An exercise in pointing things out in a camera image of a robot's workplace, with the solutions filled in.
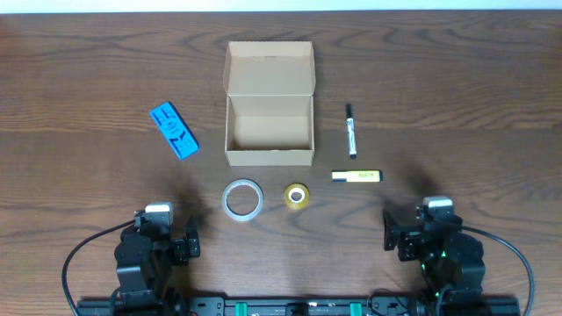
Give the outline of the brown cardboard box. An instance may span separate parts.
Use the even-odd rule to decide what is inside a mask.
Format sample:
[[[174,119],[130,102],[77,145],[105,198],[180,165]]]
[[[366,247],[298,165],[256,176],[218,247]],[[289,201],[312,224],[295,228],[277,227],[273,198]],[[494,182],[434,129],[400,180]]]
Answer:
[[[315,84],[312,42],[231,41],[223,75],[229,165],[312,165]]]

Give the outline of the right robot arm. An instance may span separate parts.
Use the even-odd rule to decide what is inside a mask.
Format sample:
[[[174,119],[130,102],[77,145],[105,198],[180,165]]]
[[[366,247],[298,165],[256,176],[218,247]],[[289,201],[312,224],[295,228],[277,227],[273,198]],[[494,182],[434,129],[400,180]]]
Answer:
[[[462,232],[463,220],[451,205],[421,205],[417,215],[421,224],[401,226],[383,211],[384,250],[397,249],[400,261],[420,264],[435,307],[441,311],[446,305],[475,303],[486,272],[482,243]]]

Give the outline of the small yellow tape roll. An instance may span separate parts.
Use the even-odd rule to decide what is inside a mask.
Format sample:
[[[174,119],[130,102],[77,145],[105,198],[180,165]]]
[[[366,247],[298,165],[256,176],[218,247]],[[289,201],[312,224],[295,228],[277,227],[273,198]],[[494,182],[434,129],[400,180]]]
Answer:
[[[285,190],[285,203],[292,210],[301,210],[309,202],[309,190],[302,183],[293,183]]]

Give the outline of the black and white marker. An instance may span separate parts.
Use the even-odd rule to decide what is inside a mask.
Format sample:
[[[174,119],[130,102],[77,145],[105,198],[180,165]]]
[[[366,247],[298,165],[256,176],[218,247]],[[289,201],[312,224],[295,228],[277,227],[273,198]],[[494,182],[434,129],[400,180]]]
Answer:
[[[353,119],[353,109],[352,104],[346,104],[346,125],[347,125],[347,135],[348,135],[348,148],[349,157],[351,159],[357,158],[357,145],[355,139],[355,124]]]

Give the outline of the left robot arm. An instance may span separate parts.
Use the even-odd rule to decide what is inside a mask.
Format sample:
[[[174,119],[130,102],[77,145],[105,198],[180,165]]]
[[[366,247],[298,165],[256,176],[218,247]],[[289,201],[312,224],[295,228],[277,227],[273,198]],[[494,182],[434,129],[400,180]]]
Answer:
[[[172,215],[138,211],[133,224],[123,230],[114,251],[120,284],[122,313],[151,312],[185,315],[181,294],[169,286],[172,268],[186,266],[200,256],[198,229],[193,219],[179,238],[171,236]]]

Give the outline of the large clear tape roll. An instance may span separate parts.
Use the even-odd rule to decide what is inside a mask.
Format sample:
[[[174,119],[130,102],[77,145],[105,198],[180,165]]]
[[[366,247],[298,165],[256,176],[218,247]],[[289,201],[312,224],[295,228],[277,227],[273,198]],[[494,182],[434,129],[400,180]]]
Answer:
[[[225,214],[236,222],[247,222],[261,213],[263,190],[247,178],[232,181],[223,191],[221,204]]]

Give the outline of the yellow highlighter pen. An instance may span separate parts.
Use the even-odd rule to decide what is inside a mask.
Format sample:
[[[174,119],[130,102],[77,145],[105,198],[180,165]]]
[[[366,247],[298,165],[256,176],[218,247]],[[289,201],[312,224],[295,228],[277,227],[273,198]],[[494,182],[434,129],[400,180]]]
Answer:
[[[383,174],[380,170],[341,170],[331,173],[333,182],[342,183],[380,183]]]

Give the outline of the blue rectangular plastic block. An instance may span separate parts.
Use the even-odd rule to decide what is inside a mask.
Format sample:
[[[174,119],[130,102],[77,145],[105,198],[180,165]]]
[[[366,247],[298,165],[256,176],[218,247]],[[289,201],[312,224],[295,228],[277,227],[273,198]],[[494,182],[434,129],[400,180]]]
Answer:
[[[171,102],[157,106],[149,112],[149,116],[179,160],[199,151],[198,141]]]

